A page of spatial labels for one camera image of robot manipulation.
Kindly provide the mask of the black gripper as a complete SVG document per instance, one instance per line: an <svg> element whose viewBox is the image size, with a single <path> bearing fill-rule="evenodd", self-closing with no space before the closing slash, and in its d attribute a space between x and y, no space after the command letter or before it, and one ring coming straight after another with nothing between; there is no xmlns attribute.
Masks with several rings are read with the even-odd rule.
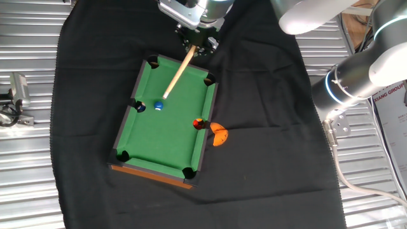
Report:
<svg viewBox="0 0 407 229"><path fill-rule="evenodd" d="M214 27L198 27L195 30L191 30L187 27L178 25L175 32L185 47L186 53L189 54L192 52L192 57L198 56L199 47L200 55L206 56L213 54L219 46L219 40L217 38L218 31Z"/></svg>

